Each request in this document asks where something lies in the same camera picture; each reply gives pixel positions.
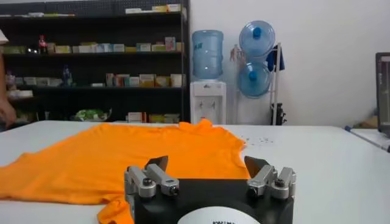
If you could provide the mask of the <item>person's right hand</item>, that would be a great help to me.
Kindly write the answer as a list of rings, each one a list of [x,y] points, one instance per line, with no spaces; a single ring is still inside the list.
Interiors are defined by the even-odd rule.
[[[16,121],[16,111],[7,99],[1,99],[1,117],[7,128]]]

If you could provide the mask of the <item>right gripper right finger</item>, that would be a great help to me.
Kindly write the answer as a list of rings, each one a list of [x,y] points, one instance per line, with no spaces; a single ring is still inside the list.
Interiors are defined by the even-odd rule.
[[[272,198],[286,200],[296,194],[296,173],[290,167],[280,172],[264,159],[244,157],[246,169],[250,175],[247,180],[247,195],[251,198],[263,196],[267,191]]]

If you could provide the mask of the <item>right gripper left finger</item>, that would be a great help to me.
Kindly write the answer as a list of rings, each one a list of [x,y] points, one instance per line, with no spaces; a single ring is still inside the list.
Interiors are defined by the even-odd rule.
[[[139,195],[141,198],[152,198],[157,193],[157,186],[162,194],[175,197],[180,192],[179,180],[169,176],[165,171],[168,166],[168,156],[150,159],[140,169],[129,166],[124,172],[124,190],[127,198]]]

